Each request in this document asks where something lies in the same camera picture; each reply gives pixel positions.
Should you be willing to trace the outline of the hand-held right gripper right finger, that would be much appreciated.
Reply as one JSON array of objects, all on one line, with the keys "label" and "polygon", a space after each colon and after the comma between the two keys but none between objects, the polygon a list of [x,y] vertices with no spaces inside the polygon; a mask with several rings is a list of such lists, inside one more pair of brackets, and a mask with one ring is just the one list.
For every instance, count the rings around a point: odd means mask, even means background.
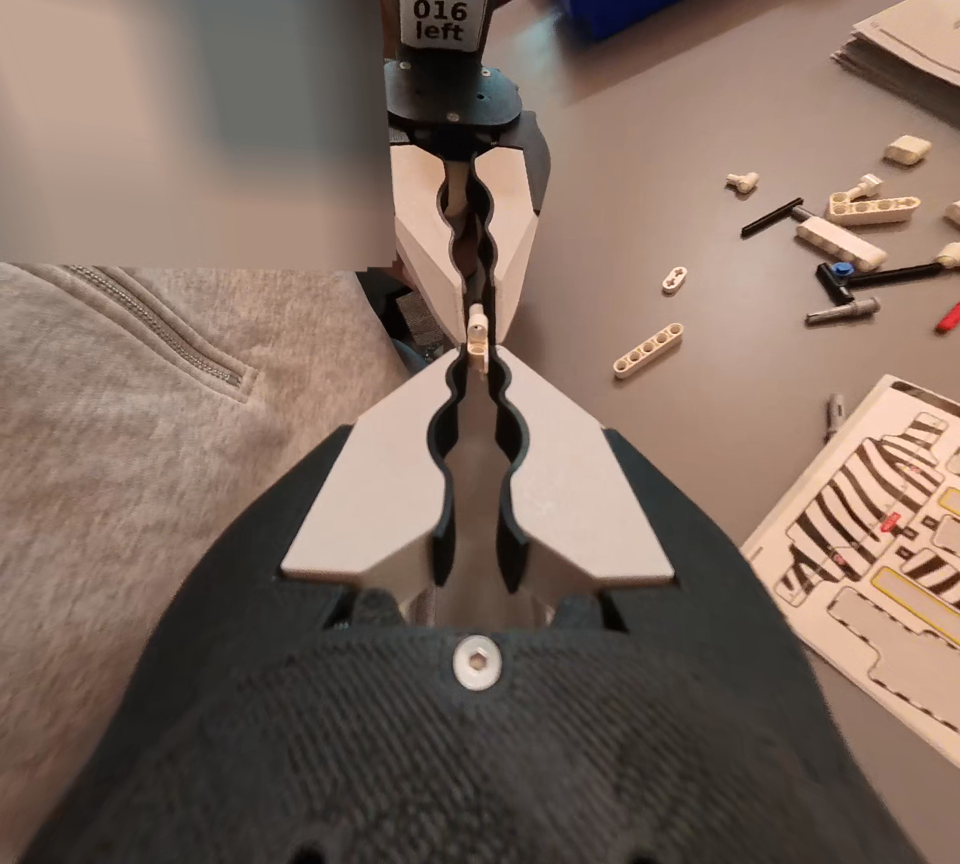
[{"label": "hand-held right gripper right finger", "polygon": [[508,460],[495,537],[508,592],[671,582],[675,571],[604,426],[505,347],[494,349],[488,387]]}]

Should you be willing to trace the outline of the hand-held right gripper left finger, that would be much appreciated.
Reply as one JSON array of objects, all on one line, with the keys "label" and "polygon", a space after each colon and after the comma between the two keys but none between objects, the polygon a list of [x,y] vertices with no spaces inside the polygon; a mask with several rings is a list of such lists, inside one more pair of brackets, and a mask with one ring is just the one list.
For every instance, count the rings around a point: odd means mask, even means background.
[{"label": "hand-held right gripper left finger", "polygon": [[358,590],[425,591],[455,554],[453,477],[462,349],[434,360],[364,413],[284,556],[286,577]]}]

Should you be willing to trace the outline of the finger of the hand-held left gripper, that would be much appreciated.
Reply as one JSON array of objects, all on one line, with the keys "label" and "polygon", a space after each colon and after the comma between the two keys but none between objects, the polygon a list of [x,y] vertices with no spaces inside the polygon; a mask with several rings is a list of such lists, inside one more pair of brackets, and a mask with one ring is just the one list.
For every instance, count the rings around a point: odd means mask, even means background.
[{"label": "finger of the hand-held left gripper", "polygon": [[523,152],[486,151],[474,160],[469,183],[478,237],[471,299],[483,305],[489,340],[500,345],[518,311],[538,226]]},{"label": "finger of the hand-held left gripper", "polygon": [[415,288],[451,341],[466,341],[472,276],[467,162],[414,144],[391,146],[397,249]]}]

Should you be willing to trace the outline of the white thin five-hole lego beam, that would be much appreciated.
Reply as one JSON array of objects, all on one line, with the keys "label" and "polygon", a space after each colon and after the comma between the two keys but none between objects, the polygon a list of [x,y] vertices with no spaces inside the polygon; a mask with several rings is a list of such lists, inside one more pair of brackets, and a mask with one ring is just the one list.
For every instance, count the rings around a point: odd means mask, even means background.
[{"label": "white thin five-hole lego beam", "polygon": [[671,323],[660,329],[618,357],[612,365],[614,377],[618,380],[630,378],[638,370],[652,365],[678,347],[683,341],[684,333],[685,327],[681,323]]}]

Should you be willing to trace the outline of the short black lego axle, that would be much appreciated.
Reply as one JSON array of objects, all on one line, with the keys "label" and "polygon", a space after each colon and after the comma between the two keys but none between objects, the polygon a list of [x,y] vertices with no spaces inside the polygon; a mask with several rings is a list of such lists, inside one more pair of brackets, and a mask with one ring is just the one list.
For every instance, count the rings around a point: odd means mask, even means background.
[{"label": "short black lego axle", "polygon": [[774,210],[763,214],[761,217],[745,225],[740,230],[739,235],[741,239],[746,239],[754,234],[759,234],[775,223],[779,223],[780,221],[790,217],[794,210],[798,210],[803,206],[804,202],[805,201],[803,198],[798,197],[784,203]]}]

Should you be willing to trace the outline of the black lego connector blue pin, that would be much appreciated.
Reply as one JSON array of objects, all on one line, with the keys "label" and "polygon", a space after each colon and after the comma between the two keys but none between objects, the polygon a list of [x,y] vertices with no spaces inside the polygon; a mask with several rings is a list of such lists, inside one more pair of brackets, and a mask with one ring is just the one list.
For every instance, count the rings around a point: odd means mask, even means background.
[{"label": "black lego connector blue pin", "polygon": [[814,274],[834,306],[846,306],[855,300],[847,284],[850,274],[837,274],[834,266],[826,262],[821,262]]}]

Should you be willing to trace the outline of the white studless lego beam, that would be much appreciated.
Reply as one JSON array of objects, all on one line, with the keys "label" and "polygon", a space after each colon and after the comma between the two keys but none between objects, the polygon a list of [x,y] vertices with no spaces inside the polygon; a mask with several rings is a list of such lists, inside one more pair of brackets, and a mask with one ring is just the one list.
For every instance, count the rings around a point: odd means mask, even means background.
[{"label": "white studless lego beam", "polygon": [[882,248],[816,215],[798,218],[796,235],[836,261],[850,264],[860,273],[880,270],[888,258]]}]

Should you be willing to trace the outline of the white four-hole lego beam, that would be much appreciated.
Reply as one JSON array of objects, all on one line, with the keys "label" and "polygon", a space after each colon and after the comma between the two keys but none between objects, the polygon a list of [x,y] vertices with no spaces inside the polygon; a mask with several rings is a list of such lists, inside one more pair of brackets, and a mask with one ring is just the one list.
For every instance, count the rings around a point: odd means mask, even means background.
[{"label": "white four-hole lego beam", "polygon": [[844,228],[904,223],[921,206],[916,196],[850,199],[836,192],[829,198],[824,219]]}]

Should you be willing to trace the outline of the long black lego axle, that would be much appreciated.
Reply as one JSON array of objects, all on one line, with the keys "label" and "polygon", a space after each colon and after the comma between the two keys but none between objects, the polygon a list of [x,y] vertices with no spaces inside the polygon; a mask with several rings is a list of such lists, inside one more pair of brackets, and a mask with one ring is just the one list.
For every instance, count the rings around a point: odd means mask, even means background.
[{"label": "long black lego axle", "polygon": [[848,278],[846,287],[854,291],[870,287],[928,280],[939,276],[945,270],[946,266],[942,262],[935,260],[921,265],[856,274]]}]

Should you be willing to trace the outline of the lego instruction booklet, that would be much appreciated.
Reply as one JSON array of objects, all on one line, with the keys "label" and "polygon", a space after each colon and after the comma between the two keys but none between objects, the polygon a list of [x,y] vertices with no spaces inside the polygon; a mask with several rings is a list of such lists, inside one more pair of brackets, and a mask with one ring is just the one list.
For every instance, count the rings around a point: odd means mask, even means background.
[{"label": "lego instruction booklet", "polygon": [[958,125],[959,0],[903,0],[856,23],[831,58]]}]

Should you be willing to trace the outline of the zebra striped sticker sheet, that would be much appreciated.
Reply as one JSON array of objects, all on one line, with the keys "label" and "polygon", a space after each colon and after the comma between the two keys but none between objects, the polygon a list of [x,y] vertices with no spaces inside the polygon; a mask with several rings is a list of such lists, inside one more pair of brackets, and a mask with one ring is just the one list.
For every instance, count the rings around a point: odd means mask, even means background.
[{"label": "zebra striped sticker sheet", "polygon": [[796,636],[959,764],[959,404],[886,375],[743,552]]}]

